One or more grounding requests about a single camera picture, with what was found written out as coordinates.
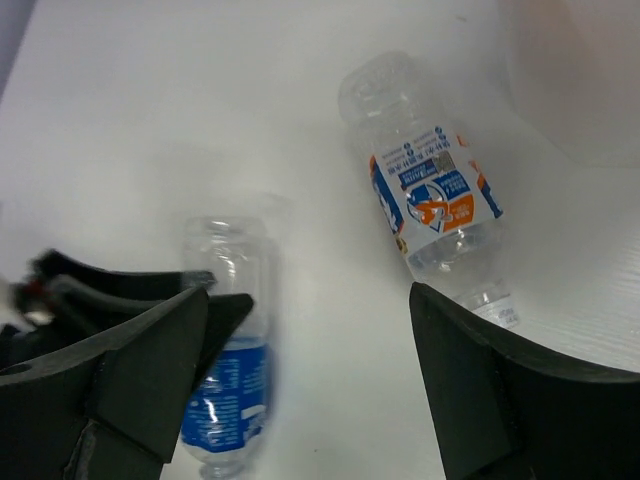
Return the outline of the black right gripper right finger tip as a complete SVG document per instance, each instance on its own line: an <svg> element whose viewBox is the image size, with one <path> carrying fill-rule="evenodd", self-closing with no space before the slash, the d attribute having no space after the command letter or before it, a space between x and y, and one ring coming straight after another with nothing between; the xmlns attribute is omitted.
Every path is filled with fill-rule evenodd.
<svg viewBox="0 0 640 480"><path fill-rule="evenodd" d="M425 284L409 307L446 478L638 478L638 373L551 350Z"/></svg>

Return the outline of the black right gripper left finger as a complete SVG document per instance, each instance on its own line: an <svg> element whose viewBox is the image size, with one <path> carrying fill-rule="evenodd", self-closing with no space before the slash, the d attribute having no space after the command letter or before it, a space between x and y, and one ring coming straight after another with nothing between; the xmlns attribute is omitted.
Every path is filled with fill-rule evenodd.
<svg viewBox="0 0 640 480"><path fill-rule="evenodd" d="M191 394L207 306L207 294L191 289L2 369L2 478L159 478Z"/></svg>

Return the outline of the clear bottle orange-blue label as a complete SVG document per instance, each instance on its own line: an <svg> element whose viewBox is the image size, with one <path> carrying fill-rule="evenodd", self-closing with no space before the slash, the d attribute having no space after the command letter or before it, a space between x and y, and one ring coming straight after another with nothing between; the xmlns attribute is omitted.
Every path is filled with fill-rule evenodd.
<svg viewBox="0 0 640 480"><path fill-rule="evenodd" d="M380 54L344 78L338 107L413 279L515 327L504 211L424 69L404 52Z"/></svg>

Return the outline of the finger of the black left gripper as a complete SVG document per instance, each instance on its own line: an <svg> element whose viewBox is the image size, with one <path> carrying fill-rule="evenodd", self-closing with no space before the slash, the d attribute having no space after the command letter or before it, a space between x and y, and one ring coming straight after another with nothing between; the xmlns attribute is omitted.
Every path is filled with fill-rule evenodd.
<svg viewBox="0 0 640 480"><path fill-rule="evenodd" d="M27 300L40 301L53 321L29 335L31 358L62 349L149 310L184 290L202 288L208 311L198 368L220 356L231 335L253 309L247 293L225 294L205 270L119 272L83 264L57 250L31 262Z"/></svg>

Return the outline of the clear bottle blue label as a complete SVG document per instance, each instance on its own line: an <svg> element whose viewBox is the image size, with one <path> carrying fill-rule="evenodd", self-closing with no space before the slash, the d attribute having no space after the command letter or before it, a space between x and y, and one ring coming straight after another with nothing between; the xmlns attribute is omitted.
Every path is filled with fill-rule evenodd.
<svg viewBox="0 0 640 480"><path fill-rule="evenodd" d="M184 282L213 275L212 296L249 294L254 305L226 342L191 396L181 427L185 450L203 479L237 479L261 440L271 393L274 252L264 223L249 217L196 217L187 221Z"/></svg>

